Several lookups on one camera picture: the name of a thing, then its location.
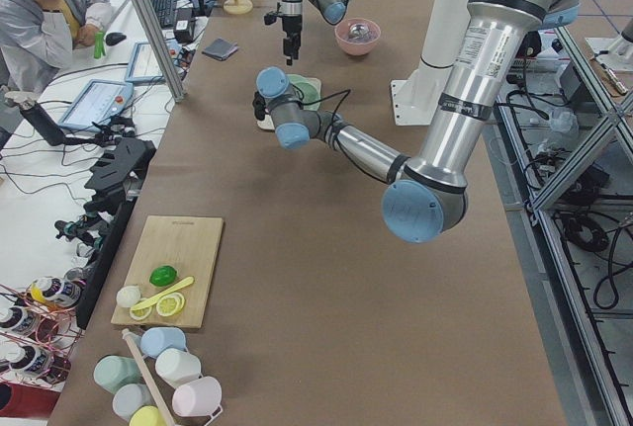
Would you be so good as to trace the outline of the green bowl on tray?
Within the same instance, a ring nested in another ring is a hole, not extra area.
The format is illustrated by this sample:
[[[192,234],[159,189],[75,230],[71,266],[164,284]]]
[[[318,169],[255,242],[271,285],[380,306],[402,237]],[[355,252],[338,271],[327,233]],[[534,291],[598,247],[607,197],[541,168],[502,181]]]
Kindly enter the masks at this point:
[[[321,82],[319,79],[300,74],[289,74],[288,78],[304,104],[314,104],[320,98]]]

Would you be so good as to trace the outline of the pink bowl with ice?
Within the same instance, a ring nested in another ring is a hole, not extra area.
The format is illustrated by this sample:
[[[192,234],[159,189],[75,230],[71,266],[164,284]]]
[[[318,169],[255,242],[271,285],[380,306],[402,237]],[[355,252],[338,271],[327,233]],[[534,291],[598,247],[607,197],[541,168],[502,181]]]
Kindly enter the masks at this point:
[[[344,19],[334,28],[339,48],[352,56],[366,55],[378,44],[380,27],[371,20],[362,18]]]

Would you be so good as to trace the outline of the grey folded cloth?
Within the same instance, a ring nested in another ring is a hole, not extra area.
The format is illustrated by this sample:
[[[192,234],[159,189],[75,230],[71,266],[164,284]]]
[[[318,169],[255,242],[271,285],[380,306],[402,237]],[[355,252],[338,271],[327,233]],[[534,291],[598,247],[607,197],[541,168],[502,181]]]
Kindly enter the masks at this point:
[[[202,50],[202,54],[217,61],[226,61],[238,50],[237,43],[217,38]]]

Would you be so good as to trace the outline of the black keyboard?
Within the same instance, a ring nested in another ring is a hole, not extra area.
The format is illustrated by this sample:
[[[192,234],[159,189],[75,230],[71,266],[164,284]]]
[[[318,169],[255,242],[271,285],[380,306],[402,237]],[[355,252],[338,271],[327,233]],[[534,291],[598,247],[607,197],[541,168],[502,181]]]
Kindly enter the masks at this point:
[[[161,29],[171,29],[175,22],[177,0],[150,0]]]

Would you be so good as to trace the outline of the blue teach pendant far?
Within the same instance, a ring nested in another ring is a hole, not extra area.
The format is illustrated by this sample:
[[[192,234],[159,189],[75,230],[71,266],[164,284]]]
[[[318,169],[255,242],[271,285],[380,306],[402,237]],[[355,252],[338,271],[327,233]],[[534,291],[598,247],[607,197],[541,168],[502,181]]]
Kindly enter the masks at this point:
[[[134,85],[162,83],[164,76],[148,42],[135,43],[128,62],[125,81]]]

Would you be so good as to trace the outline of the blue teach pendant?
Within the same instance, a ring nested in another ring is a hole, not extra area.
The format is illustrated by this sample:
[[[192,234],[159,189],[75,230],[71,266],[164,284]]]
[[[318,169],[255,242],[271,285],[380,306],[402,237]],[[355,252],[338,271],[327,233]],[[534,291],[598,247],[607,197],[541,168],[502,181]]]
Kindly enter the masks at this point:
[[[72,131],[98,132],[99,126],[125,108],[133,93],[132,83],[92,79],[57,124]]]
[[[135,43],[128,62],[125,81],[134,85],[162,83],[164,76],[148,42]]]

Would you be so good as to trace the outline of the blue teach pendant near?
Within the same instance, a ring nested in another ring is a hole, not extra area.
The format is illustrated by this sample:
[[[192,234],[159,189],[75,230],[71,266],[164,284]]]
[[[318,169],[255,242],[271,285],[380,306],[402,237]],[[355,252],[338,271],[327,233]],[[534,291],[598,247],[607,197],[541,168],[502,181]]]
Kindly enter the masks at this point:
[[[92,79],[57,124],[72,131],[98,132],[99,126],[125,108],[133,93],[132,83]]]

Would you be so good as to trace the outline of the wooden cutting board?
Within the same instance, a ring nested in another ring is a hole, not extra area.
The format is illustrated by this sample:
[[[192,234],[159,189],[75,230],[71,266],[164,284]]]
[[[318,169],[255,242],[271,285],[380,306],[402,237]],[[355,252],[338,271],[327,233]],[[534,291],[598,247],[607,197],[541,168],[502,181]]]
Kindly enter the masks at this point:
[[[117,306],[111,323],[201,328],[223,229],[219,217],[149,216],[123,285],[137,287],[142,298],[173,290],[184,297],[184,306],[168,316],[159,314],[156,305],[136,316]]]

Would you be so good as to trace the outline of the yellow lemon slices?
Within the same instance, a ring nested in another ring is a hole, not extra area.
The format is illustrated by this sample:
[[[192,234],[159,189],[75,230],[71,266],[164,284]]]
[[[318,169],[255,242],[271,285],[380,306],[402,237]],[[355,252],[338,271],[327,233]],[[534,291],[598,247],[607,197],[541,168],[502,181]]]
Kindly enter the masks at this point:
[[[146,320],[154,312],[160,317],[171,317],[179,313],[186,302],[185,297],[179,292],[151,298],[150,300],[152,304],[145,304],[146,298],[141,298],[137,304],[130,307],[130,317],[137,321]]]

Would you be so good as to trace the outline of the blue mug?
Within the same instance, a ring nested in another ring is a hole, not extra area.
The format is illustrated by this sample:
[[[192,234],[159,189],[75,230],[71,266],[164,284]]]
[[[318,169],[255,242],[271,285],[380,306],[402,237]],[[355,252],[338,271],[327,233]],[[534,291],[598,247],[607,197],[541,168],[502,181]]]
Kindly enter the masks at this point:
[[[145,356],[156,359],[170,348],[187,351],[186,335],[178,327],[151,327],[141,336],[140,349]]]

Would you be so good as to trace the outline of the white mug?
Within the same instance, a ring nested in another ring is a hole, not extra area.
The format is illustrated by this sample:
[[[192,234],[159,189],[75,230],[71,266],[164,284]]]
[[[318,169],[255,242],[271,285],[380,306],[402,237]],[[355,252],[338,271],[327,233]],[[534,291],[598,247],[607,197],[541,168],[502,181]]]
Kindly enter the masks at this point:
[[[202,376],[200,359],[175,348],[164,350],[155,359],[157,374],[170,386],[177,388]]]

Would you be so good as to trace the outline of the pink mug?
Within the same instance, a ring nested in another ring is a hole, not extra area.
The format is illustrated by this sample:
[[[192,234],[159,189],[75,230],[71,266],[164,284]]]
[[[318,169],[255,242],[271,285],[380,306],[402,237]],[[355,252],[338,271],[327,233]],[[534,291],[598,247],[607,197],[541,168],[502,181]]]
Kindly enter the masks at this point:
[[[178,386],[172,396],[172,408],[181,417],[217,417],[223,412],[223,390],[214,377],[201,377]]]

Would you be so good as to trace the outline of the wooden mug rack rod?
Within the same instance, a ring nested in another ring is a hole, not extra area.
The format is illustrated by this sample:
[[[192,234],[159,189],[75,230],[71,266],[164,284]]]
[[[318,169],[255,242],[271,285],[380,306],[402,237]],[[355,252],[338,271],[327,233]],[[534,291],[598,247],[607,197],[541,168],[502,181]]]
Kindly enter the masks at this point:
[[[171,414],[171,411],[169,410],[156,382],[154,381],[154,378],[152,376],[152,373],[149,367],[147,366],[147,364],[145,363],[143,359],[139,346],[136,344],[135,335],[130,330],[125,328],[122,331],[122,338],[128,345],[128,348],[145,381],[145,384],[147,385],[149,389],[150,395],[153,398],[155,405],[157,406],[164,423],[167,426],[176,426],[176,422]]]

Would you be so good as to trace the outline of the grey mug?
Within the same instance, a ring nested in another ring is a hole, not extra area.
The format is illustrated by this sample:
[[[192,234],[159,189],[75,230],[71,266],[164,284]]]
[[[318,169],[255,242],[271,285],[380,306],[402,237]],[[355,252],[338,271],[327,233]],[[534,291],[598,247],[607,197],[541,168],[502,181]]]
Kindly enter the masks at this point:
[[[126,422],[144,406],[154,404],[149,388],[143,383],[129,383],[115,393],[112,400],[114,413]]]

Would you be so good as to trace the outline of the aluminium frame post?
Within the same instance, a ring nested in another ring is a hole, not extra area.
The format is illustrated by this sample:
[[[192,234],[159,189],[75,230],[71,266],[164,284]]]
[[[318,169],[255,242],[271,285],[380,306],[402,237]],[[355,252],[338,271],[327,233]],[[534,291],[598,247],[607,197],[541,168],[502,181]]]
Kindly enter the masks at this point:
[[[173,64],[172,58],[167,50],[167,45],[163,33],[159,27],[158,20],[151,6],[150,0],[131,0],[136,10],[139,22],[145,32],[147,40],[152,48],[154,57],[160,68],[164,81],[176,104],[185,97],[185,90],[181,77]]]

